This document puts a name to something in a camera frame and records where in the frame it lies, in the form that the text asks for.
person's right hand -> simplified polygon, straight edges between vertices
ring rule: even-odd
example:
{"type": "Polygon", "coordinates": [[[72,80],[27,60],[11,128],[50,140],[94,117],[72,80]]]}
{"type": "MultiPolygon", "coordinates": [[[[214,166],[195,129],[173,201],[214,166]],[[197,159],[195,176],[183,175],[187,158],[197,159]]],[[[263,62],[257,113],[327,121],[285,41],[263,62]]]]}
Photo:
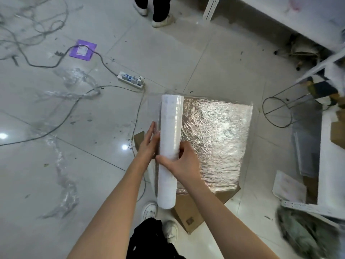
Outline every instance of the person's right hand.
{"type": "Polygon", "coordinates": [[[185,188],[193,182],[202,180],[199,158],[188,141],[180,143],[180,158],[177,161],[171,161],[162,155],[156,156],[156,160],[165,166],[185,188]]]}

power strip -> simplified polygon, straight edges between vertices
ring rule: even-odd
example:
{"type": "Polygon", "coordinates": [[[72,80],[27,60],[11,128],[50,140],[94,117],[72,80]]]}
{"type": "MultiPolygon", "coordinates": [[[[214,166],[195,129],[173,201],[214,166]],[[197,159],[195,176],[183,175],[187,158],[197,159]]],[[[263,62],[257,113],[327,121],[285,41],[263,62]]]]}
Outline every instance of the power strip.
{"type": "Polygon", "coordinates": [[[120,74],[117,76],[117,78],[121,81],[121,82],[125,82],[139,90],[143,89],[145,83],[144,83],[144,78],[142,76],[139,75],[129,75],[126,74],[125,72],[120,72],[120,74]]]}

black pants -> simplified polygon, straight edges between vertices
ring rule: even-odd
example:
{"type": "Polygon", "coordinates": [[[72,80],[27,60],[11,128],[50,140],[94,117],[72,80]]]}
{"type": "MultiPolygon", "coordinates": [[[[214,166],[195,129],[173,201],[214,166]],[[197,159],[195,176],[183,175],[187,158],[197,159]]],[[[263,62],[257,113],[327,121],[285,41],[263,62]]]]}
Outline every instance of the black pants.
{"type": "Polygon", "coordinates": [[[136,227],[129,240],[126,259],[139,258],[185,259],[164,237],[162,221],[154,218],[149,218],[136,227]]]}
{"type": "MultiPolygon", "coordinates": [[[[153,21],[161,22],[168,17],[171,0],[153,0],[153,21]]],[[[147,8],[148,0],[135,0],[141,9],[147,8]]]]}

forearm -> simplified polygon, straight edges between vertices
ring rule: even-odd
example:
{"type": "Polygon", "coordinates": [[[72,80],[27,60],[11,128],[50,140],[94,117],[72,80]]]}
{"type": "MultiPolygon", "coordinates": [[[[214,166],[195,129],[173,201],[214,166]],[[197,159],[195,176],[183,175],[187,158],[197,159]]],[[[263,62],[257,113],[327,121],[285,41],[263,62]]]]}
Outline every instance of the forearm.
{"type": "Polygon", "coordinates": [[[68,258],[126,258],[143,165],[134,160],[73,247],[68,258]]]}
{"type": "Polygon", "coordinates": [[[209,190],[202,180],[186,187],[225,259],[278,257],[209,190]]]}

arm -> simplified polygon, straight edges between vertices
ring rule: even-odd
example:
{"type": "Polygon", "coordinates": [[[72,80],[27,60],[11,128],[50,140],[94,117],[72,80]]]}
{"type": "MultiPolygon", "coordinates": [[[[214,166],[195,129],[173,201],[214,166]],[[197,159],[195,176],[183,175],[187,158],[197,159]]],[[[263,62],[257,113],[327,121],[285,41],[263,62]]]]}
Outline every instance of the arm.
{"type": "Polygon", "coordinates": [[[183,154],[175,162],[156,157],[182,185],[196,203],[225,259],[278,257],[209,190],[201,179],[199,159],[189,142],[181,142],[183,154]]]}
{"type": "Polygon", "coordinates": [[[80,236],[68,259],[126,258],[140,182],[159,141],[159,134],[150,141],[154,126],[152,123],[138,154],[80,236]]]}

